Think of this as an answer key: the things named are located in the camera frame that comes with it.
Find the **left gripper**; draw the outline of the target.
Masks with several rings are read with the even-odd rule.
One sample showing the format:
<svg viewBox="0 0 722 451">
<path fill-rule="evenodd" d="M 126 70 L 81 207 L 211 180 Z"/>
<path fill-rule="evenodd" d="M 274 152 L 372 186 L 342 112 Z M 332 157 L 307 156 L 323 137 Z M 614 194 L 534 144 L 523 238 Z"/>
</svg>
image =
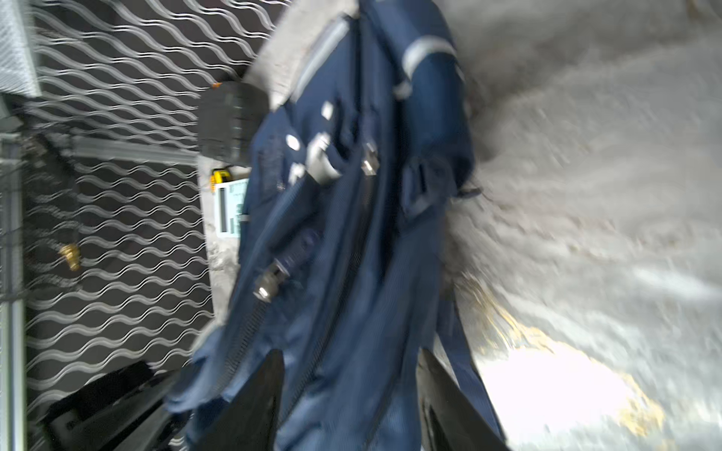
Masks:
<svg viewBox="0 0 722 451">
<path fill-rule="evenodd" d="M 164 398 L 177 375 L 136 362 L 52 404 L 39 421 L 52 450 L 169 450 L 186 424 Z"/>
</svg>

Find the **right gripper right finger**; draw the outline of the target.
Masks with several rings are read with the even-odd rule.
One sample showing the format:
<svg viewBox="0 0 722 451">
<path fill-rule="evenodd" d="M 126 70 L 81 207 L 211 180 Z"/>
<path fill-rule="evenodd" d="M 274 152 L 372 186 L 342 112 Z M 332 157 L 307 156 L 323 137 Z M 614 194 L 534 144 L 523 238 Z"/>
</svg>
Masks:
<svg viewBox="0 0 722 451">
<path fill-rule="evenodd" d="M 508 448 L 427 349 L 417 359 L 417 392 L 425 450 Z"/>
</svg>

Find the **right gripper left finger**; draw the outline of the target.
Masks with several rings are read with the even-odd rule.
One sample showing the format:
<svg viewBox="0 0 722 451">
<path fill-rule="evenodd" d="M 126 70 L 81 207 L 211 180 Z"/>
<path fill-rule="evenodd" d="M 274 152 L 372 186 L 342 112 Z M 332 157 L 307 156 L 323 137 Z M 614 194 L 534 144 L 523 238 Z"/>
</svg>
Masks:
<svg viewBox="0 0 722 451">
<path fill-rule="evenodd" d="M 285 376 L 283 353 L 272 350 L 192 450 L 273 450 Z"/>
</svg>

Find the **navy blue backpack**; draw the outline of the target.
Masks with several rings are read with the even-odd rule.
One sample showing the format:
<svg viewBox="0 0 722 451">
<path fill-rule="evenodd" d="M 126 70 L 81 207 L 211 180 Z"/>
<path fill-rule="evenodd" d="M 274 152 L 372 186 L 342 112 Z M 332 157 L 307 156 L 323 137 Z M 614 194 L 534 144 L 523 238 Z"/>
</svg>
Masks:
<svg viewBox="0 0 722 451">
<path fill-rule="evenodd" d="M 506 443 L 442 292 L 447 203 L 474 155 L 436 4 L 363 1 L 330 24 L 250 152 L 229 315 L 165 402 L 189 413 L 189 448 L 272 350 L 285 366 L 273 450 L 425 450 L 423 349 Z"/>
</svg>

